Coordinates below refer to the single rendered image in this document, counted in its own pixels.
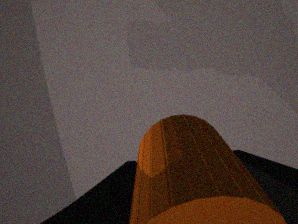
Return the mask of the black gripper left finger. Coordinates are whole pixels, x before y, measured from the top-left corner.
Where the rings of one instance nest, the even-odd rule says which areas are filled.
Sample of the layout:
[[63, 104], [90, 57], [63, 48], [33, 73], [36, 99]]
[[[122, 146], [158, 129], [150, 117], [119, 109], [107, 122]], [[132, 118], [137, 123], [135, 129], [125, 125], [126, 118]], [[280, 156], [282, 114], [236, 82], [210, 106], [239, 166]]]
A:
[[128, 161], [43, 224], [129, 224], [134, 173], [136, 161]]

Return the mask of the orange knob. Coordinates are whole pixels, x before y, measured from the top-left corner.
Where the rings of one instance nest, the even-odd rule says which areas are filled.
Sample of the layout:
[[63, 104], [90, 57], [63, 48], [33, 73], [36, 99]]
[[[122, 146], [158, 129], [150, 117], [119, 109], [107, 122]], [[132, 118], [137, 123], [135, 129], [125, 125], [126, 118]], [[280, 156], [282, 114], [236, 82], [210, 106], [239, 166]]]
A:
[[286, 224], [247, 171], [208, 121], [158, 120], [138, 145], [129, 224]]

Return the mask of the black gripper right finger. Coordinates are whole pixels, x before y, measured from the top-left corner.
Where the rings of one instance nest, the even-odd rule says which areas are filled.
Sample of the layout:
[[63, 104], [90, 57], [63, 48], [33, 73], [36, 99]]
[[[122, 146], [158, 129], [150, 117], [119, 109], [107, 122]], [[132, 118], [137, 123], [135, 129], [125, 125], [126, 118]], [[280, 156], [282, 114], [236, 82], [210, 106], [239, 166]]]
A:
[[298, 169], [239, 149], [233, 152], [243, 167], [249, 169], [247, 172], [261, 186], [262, 192], [277, 206], [286, 224], [298, 224]]

